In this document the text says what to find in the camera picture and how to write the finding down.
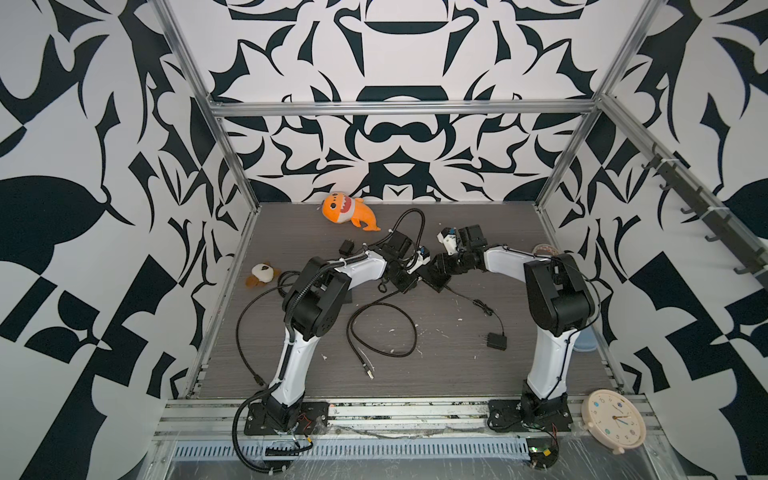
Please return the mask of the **white double-sided tape roll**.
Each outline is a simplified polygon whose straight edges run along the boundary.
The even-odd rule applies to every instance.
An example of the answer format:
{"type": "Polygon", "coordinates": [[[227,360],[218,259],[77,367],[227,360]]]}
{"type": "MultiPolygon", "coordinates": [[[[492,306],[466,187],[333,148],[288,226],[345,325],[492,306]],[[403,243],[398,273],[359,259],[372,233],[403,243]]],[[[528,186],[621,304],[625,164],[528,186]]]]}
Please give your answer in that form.
{"type": "Polygon", "coordinates": [[[537,256],[554,257],[559,255],[560,251],[551,244],[541,243],[533,248],[532,253],[537,256]]]}

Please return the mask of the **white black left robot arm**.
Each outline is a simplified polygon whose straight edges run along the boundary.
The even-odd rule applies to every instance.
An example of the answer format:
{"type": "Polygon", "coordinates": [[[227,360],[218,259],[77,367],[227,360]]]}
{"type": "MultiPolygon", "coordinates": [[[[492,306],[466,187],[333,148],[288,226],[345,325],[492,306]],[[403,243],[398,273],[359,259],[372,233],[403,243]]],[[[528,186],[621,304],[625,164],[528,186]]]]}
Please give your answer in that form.
{"type": "Polygon", "coordinates": [[[415,285],[419,269],[431,261],[431,252],[424,246],[414,251],[411,247],[409,237],[391,232],[383,243],[347,258],[310,259],[283,301],[283,350],[264,400],[272,416],[290,416],[298,410],[317,344],[336,323],[348,292],[373,281],[403,293],[415,285]]]}

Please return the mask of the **orange plush fish toy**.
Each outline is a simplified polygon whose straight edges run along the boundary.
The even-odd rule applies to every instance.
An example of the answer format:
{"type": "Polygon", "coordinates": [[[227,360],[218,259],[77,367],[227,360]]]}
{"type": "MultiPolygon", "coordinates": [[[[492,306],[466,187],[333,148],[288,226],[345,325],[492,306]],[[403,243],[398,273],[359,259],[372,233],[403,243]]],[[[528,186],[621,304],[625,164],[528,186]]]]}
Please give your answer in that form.
{"type": "Polygon", "coordinates": [[[323,216],[335,224],[351,223],[367,232],[378,232],[373,210],[362,198],[351,197],[340,192],[333,192],[322,202],[323,216]]]}

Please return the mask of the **small brown plush toy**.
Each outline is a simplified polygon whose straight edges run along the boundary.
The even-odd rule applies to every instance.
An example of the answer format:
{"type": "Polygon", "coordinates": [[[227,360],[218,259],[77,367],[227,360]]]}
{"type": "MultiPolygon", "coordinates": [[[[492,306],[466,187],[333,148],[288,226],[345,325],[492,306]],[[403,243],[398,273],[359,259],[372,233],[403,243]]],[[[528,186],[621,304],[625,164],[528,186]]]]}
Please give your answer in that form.
{"type": "Polygon", "coordinates": [[[245,280],[247,288],[264,286],[277,279],[281,271],[274,268],[269,262],[256,264],[245,280]]]}

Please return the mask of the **aluminium frame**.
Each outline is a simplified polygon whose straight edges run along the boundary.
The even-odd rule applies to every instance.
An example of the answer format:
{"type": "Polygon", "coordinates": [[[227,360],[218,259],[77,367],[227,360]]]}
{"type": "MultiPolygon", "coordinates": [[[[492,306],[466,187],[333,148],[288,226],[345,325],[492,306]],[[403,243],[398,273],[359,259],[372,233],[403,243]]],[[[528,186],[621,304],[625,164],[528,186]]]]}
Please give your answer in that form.
{"type": "Polygon", "coordinates": [[[657,143],[767,247],[763,1],[161,1],[248,198],[533,201],[656,401],[767,398],[767,289],[643,166],[657,143]]]}

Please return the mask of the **blue glasses case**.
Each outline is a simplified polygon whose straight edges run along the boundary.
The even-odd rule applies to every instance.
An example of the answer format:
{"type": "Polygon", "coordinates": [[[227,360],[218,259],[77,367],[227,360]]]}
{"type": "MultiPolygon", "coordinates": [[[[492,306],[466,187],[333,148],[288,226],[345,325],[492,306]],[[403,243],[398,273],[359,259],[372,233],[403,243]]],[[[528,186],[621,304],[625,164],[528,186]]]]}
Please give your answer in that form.
{"type": "Polygon", "coordinates": [[[596,351],[598,348],[598,341],[595,331],[592,327],[582,330],[574,342],[574,351],[580,353],[589,353],[596,351]]]}

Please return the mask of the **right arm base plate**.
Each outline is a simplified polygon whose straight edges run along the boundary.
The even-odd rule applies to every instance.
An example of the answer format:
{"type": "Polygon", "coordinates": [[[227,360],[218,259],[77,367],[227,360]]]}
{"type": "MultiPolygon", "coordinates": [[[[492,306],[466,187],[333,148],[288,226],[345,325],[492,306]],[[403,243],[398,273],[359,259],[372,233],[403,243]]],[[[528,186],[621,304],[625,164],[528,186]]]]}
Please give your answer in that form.
{"type": "Polygon", "coordinates": [[[552,427],[568,432],[573,422],[566,394],[548,400],[540,400],[533,394],[524,394],[516,400],[491,400],[488,409],[486,424],[499,433],[550,431],[552,427]]]}

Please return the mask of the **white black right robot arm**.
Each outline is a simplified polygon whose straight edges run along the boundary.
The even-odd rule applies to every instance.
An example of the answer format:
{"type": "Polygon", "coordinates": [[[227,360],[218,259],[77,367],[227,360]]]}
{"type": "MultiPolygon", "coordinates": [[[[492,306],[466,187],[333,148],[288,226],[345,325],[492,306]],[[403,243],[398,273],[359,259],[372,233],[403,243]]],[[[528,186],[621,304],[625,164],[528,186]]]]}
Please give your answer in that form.
{"type": "Polygon", "coordinates": [[[445,248],[427,265],[423,281],[434,290],[452,277],[472,270],[495,273],[525,284],[528,308],[537,326],[530,392],[540,401],[567,391],[566,376],[573,343],[596,319],[596,296],[570,254],[536,255],[505,245],[491,246],[478,225],[443,229],[437,235],[445,248]]]}

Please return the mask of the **grey wall hook rail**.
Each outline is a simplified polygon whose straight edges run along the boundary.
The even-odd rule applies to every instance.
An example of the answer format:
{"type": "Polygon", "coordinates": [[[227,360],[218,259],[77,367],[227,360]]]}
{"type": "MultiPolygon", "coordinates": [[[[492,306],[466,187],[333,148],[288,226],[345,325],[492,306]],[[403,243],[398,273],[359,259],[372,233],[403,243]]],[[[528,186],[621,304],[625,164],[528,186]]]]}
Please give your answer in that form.
{"type": "Polygon", "coordinates": [[[708,189],[684,163],[664,152],[657,143],[651,146],[651,159],[643,166],[662,179],[664,192],[674,192],[685,204],[681,213],[702,221],[710,235],[705,240],[722,243],[740,262],[737,275],[750,275],[767,289],[767,247],[748,227],[708,189]]]}

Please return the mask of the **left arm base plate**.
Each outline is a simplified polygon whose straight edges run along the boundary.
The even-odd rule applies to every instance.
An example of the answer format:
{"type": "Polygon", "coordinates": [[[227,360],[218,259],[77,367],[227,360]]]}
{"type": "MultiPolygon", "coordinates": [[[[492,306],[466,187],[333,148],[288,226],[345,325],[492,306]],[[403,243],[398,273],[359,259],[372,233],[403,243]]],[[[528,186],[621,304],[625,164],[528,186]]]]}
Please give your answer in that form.
{"type": "Polygon", "coordinates": [[[327,426],[329,407],[327,402],[298,402],[290,407],[279,403],[253,403],[248,407],[244,434],[309,435],[327,426]]]}

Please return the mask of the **cream round wall clock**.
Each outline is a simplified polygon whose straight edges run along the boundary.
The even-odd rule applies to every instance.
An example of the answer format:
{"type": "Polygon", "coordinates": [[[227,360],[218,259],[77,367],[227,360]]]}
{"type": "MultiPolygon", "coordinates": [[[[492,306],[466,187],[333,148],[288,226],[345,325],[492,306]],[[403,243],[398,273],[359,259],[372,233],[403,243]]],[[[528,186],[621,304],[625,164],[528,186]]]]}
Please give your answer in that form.
{"type": "Polygon", "coordinates": [[[641,447],[647,436],[645,421],[637,407],[618,392],[599,389],[581,405],[586,431],[614,454],[641,447]]]}

